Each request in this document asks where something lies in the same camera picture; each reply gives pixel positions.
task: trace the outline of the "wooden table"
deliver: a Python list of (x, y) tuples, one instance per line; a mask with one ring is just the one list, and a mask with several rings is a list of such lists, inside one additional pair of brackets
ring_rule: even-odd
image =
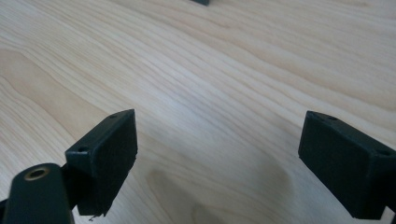
[(389, 210), (351, 218), (297, 150), (307, 110), (396, 148), (395, 8), (1, 0), (0, 196), (18, 172), (63, 164), (100, 120), (134, 108), (137, 161), (93, 223), (390, 223)]

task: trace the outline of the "black plastic part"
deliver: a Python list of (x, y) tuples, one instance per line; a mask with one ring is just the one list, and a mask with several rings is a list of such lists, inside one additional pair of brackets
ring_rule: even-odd
[(209, 0), (192, 0), (192, 1), (194, 1), (196, 3), (199, 3), (199, 4), (202, 4), (204, 6), (209, 5), (209, 2), (210, 2)]
[(65, 152), (70, 205), (83, 216), (106, 215), (137, 154), (134, 110), (113, 114)]
[(44, 163), (26, 169), (12, 180), (3, 223), (71, 223), (61, 167)]
[(396, 152), (343, 121), (308, 111), (300, 158), (356, 218), (395, 211)]

